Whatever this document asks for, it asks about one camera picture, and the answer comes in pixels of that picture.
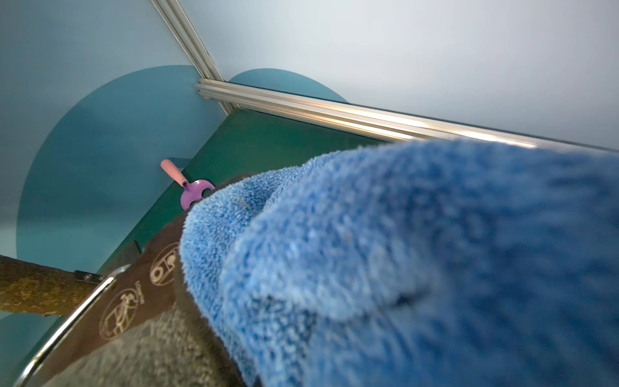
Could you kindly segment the blue grey cleaning cloth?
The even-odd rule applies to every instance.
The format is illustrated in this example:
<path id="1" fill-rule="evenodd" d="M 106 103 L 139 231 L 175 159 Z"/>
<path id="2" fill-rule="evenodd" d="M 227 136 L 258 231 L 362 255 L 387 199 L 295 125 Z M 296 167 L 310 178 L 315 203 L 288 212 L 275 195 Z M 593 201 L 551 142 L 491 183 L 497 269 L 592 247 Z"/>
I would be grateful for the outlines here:
<path id="1" fill-rule="evenodd" d="M 618 158 L 330 153 L 195 204 L 176 308 L 53 386 L 615 386 Z"/>

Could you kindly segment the black coffee machine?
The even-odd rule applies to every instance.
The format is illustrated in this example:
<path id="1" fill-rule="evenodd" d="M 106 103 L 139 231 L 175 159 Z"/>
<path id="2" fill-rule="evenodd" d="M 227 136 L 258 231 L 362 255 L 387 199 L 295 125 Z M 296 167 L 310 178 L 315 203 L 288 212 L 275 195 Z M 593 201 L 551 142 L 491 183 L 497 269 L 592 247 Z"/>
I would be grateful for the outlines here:
<path id="1" fill-rule="evenodd" d="M 187 290 L 179 215 L 67 317 L 16 386 L 242 386 Z"/>

